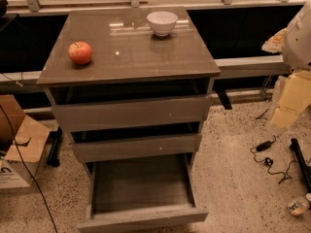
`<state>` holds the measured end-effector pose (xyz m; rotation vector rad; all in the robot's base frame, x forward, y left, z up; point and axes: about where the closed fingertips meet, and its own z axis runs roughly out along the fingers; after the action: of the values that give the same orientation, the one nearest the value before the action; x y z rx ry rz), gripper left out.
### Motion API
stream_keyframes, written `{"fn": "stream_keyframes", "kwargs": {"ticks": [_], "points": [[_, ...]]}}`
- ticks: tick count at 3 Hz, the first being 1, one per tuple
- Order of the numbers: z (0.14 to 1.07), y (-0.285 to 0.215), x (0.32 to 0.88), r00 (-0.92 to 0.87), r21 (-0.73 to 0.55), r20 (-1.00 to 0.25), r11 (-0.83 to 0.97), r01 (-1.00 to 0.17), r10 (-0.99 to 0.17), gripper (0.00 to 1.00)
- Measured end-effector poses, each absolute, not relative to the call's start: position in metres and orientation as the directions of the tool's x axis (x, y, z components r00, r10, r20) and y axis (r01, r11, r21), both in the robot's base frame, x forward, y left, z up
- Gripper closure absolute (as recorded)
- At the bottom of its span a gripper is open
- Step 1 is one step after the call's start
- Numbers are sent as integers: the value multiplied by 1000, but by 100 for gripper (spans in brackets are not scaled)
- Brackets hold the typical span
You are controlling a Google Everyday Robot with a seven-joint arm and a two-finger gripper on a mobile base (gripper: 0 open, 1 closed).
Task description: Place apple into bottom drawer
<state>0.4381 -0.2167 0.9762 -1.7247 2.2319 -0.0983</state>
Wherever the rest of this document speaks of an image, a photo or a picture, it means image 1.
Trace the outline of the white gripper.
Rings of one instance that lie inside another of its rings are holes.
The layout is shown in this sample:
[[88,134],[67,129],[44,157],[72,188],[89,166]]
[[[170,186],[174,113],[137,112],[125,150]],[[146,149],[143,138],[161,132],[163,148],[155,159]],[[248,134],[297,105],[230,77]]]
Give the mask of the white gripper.
[[[311,2],[283,28],[264,42],[266,52],[282,52],[285,63],[294,68],[311,68]],[[311,105],[311,72],[300,70],[278,81],[273,94],[268,131],[279,135],[288,130],[301,113]]]

